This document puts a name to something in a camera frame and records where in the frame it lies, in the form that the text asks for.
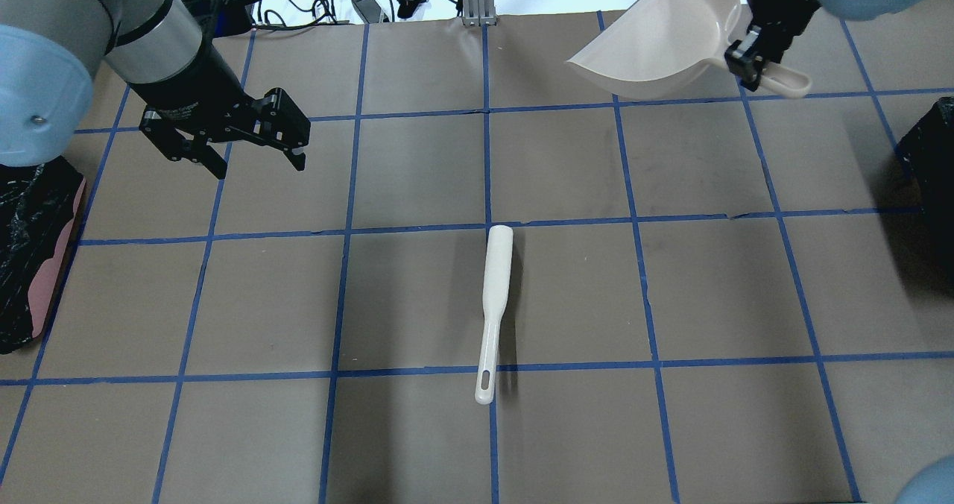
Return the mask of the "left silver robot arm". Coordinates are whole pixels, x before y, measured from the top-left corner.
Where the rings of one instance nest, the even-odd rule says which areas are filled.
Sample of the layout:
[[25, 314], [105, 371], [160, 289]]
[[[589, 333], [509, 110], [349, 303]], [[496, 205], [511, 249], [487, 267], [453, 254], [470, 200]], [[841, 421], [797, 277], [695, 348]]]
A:
[[311, 124], [284, 89], [243, 89], [214, 45], [221, 15], [260, 0], [208, 0], [195, 17], [184, 0], [2, 0], [2, 168], [65, 153], [109, 66], [145, 103], [139, 123], [169, 161], [218, 179], [215, 144], [245, 141], [306, 168]]

